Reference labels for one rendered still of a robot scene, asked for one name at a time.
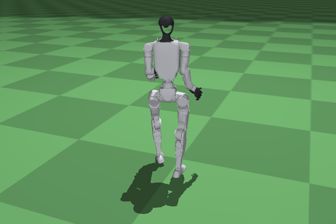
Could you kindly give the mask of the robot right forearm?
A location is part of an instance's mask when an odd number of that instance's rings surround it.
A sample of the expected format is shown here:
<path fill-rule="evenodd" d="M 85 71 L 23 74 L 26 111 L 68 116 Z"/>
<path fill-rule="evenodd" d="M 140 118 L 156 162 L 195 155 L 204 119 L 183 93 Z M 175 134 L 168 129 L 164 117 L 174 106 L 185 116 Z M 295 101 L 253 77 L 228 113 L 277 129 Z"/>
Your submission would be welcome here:
<path fill-rule="evenodd" d="M 185 76 L 183 76 L 183 81 L 185 83 L 185 87 L 188 90 L 192 90 L 193 92 L 195 92 L 196 90 L 196 86 L 193 85 L 192 80 L 191 80 L 191 73 L 190 73 L 190 69 L 186 68 L 185 70 Z"/>

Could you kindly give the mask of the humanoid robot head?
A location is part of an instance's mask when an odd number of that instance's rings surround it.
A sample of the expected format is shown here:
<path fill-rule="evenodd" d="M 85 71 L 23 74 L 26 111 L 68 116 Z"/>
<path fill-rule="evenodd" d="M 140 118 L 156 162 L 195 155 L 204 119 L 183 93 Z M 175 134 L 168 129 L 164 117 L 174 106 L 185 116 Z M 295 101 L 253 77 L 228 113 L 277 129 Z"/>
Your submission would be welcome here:
<path fill-rule="evenodd" d="M 159 19 L 159 25 L 160 25 L 160 29 L 163 33 L 163 36 L 162 36 L 162 39 L 159 40 L 160 42 L 171 42 L 171 41 L 174 41 L 171 39 L 171 36 L 170 34 L 172 33 L 173 31 L 173 27 L 174 27 L 174 20 L 171 16 L 168 16 L 168 15 L 164 15 L 162 16 L 160 19 Z M 172 29 L 170 31 L 170 33 L 165 33 L 162 29 L 162 25 L 164 28 L 168 28 L 169 25 L 172 25 Z"/>

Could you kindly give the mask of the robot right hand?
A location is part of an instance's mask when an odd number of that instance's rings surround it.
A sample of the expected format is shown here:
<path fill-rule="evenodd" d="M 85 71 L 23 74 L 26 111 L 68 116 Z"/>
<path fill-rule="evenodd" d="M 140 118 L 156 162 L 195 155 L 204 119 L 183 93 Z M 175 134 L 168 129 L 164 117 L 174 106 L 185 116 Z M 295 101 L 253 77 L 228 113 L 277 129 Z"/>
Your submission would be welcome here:
<path fill-rule="evenodd" d="M 202 95 L 201 95 L 202 91 L 201 91 L 200 89 L 201 89 L 201 88 L 197 88 L 197 87 L 196 87 L 195 92 L 193 92 L 192 90 L 189 90 L 190 92 L 194 93 L 195 97 L 197 98 L 196 100 L 199 100 L 199 98 L 201 98 L 200 96 L 202 96 Z"/>

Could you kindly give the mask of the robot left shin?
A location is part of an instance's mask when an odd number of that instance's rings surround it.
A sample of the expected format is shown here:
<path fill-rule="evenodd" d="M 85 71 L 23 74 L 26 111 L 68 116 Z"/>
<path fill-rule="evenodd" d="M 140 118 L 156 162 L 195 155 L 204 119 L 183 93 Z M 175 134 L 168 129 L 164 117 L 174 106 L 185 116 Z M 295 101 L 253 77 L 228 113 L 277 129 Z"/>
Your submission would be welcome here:
<path fill-rule="evenodd" d="M 154 126 L 154 120 L 151 120 L 152 122 L 152 132 L 153 132 L 153 139 L 156 145 L 156 152 L 157 152 L 157 156 L 159 156 L 159 154 L 161 155 L 161 129 L 155 129 Z"/>

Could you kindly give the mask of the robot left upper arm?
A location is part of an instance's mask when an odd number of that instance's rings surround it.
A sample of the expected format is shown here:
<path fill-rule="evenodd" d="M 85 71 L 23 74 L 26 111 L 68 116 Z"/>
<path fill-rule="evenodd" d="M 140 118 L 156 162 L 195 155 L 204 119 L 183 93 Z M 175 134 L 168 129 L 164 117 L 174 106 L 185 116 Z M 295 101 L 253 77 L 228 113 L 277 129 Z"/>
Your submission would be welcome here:
<path fill-rule="evenodd" d="M 146 67 L 146 75 L 154 75 L 154 67 L 152 67 L 152 61 L 153 61 L 153 54 L 151 52 L 153 51 L 153 43 L 150 42 L 144 45 L 143 51 L 144 51 L 144 63 Z"/>

